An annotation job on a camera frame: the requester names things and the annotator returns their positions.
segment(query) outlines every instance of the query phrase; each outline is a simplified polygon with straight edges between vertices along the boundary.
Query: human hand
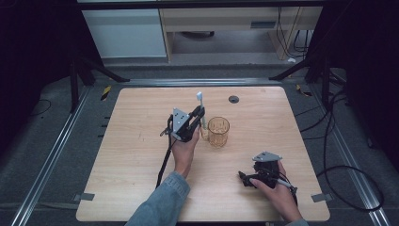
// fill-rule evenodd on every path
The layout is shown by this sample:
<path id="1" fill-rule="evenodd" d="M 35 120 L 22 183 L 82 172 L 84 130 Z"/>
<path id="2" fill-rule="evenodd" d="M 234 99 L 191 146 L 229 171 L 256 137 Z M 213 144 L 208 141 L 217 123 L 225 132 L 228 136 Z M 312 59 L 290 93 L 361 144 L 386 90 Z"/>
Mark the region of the human hand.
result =
<path id="1" fill-rule="evenodd" d="M 190 141 L 184 143 L 175 138 L 172 139 L 172 152 L 175 160 L 175 171 L 187 178 L 194 158 L 194 149 L 200 138 L 200 127 L 197 126 Z"/>
<path id="2" fill-rule="evenodd" d="M 285 169 L 281 162 L 278 161 L 278 164 L 279 171 L 285 175 Z M 277 183 L 275 188 L 272 189 L 262 181 L 256 179 L 250 179 L 250 182 L 262 191 L 285 220 L 293 222 L 302 219 L 302 215 L 300 214 L 293 195 L 288 187 Z"/>

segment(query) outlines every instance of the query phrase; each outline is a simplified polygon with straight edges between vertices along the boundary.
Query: person's right hand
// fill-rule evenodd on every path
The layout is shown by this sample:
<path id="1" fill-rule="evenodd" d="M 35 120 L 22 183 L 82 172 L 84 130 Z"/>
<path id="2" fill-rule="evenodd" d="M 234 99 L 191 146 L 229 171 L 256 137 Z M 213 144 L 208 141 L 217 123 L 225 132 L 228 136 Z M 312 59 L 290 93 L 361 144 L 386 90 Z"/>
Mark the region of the person's right hand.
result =
<path id="1" fill-rule="evenodd" d="M 279 171 L 285 175 L 284 167 L 280 161 L 278 163 Z M 300 214 L 293 195 L 288 187 L 277 183 L 275 188 L 272 189 L 262 181 L 256 179 L 250 179 L 250 182 L 262 191 L 285 220 L 293 222 L 302 219 L 302 215 Z"/>

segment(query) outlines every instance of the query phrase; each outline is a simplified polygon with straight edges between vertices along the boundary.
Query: person's left hand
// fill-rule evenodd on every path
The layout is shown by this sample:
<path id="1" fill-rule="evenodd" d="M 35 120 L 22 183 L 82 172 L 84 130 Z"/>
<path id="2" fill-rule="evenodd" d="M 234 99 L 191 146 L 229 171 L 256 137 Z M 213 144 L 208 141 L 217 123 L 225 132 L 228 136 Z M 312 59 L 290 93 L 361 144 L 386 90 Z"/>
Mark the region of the person's left hand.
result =
<path id="1" fill-rule="evenodd" d="M 194 149 L 200 138 L 200 127 L 197 126 L 190 141 L 184 143 L 172 138 L 172 152 L 175 160 L 175 171 L 187 178 L 194 158 Z"/>

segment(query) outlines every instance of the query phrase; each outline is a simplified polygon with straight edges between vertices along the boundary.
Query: white cabinet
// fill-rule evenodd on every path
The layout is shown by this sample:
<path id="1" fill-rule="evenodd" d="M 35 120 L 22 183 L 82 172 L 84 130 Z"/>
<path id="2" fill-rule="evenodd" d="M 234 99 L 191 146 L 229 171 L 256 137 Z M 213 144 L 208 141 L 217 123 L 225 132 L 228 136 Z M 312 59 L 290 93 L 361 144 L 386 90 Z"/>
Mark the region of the white cabinet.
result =
<path id="1" fill-rule="evenodd" d="M 123 0 L 78 0 L 112 1 Z M 158 9 L 87 10 L 83 15 L 104 61 L 167 56 Z"/>

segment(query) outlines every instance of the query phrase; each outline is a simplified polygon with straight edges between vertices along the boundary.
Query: metal rail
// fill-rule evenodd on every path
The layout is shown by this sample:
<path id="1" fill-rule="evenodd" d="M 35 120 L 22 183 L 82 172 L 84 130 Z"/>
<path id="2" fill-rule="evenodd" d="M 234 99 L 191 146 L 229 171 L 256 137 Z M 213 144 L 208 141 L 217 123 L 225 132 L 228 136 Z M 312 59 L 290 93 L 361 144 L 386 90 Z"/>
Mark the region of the metal rail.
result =
<path id="1" fill-rule="evenodd" d="M 314 85 L 311 85 L 311 91 L 313 93 L 318 93 L 317 89 L 314 87 Z M 316 101 L 318 102 L 319 105 L 322 105 L 322 101 L 320 100 L 320 97 L 318 95 L 314 95 Z M 322 112 L 323 114 L 326 113 L 326 110 L 322 107 Z M 345 139 L 343 138 L 343 135 L 338 128 L 337 125 L 335 125 L 334 130 L 332 131 L 332 136 L 334 138 L 335 144 L 337 144 L 338 151 L 341 155 L 341 158 L 343 159 L 343 162 L 345 163 L 346 166 L 354 167 L 360 170 L 360 166 L 358 164 L 358 161 L 355 159 L 355 156 L 352 154 L 350 148 L 345 142 Z M 373 191 L 373 188 L 369 184 L 367 178 L 362 175 L 355 173 L 354 171 L 350 170 L 349 175 L 360 195 L 360 198 L 362 199 L 364 205 L 367 208 L 374 208 L 379 205 L 378 198 L 376 194 Z M 370 212 L 369 216 L 371 220 L 373 221 L 374 225 L 379 225 L 379 226 L 389 226 L 391 225 L 390 221 L 388 220 L 388 217 L 385 215 L 385 212 L 383 208 L 381 207 L 377 211 Z"/>
<path id="2" fill-rule="evenodd" d="M 53 149 L 50 151 L 46 161 L 44 162 L 44 165 L 41 168 L 35 183 L 30 188 L 29 193 L 24 199 L 24 202 L 21 204 L 17 213 L 15 214 L 14 219 L 11 222 L 12 226 L 22 226 L 27 223 L 33 209 L 35 208 L 35 205 L 38 203 L 41 192 L 46 186 L 47 181 L 50 178 L 54 167 L 56 166 L 56 162 L 62 153 L 65 143 L 70 136 L 70 133 L 76 123 L 77 118 L 82 111 L 90 90 L 91 87 L 85 87 L 83 89 L 80 98 L 80 104 L 77 106 L 76 110 L 70 114 L 67 121 L 65 122 L 64 127 L 62 128 L 61 133 L 59 134 L 56 143 L 53 146 Z"/>

